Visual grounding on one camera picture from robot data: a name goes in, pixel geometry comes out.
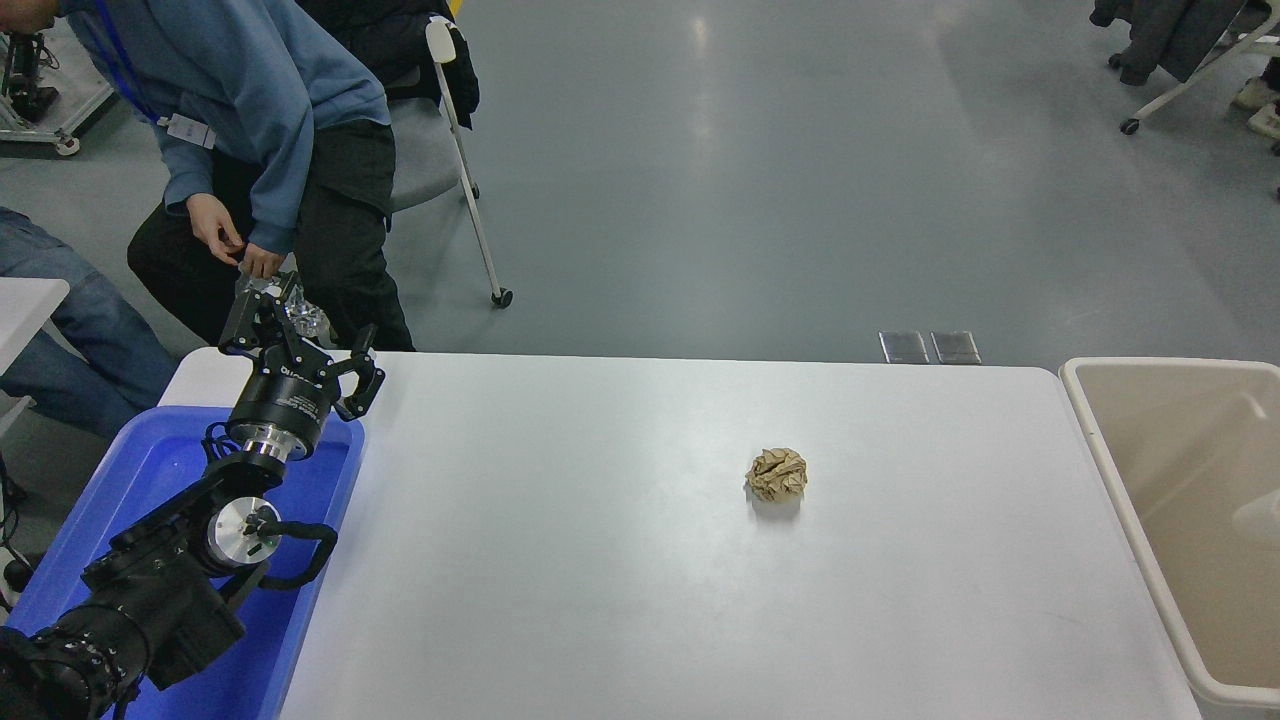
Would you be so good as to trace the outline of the person's right hand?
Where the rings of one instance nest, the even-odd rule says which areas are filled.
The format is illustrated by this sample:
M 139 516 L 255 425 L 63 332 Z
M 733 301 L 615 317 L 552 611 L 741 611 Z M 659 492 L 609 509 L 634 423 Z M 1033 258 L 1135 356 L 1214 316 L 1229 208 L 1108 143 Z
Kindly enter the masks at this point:
M 212 193 L 192 193 L 186 200 L 191 231 L 209 252 L 228 266 L 237 266 L 244 241 L 227 206 Z

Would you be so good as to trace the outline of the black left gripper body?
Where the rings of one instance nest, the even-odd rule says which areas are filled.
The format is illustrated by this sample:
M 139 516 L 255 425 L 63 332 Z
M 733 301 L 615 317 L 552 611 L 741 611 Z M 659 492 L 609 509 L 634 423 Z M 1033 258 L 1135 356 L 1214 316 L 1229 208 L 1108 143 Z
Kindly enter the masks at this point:
M 230 438 L 246 446 L 265 433 L 285 433 L 296 448 L 315 447 L 338 400 L 338 380 L 305 377 L 268 352 L 253 356 L 252 364 L 230 413 Z

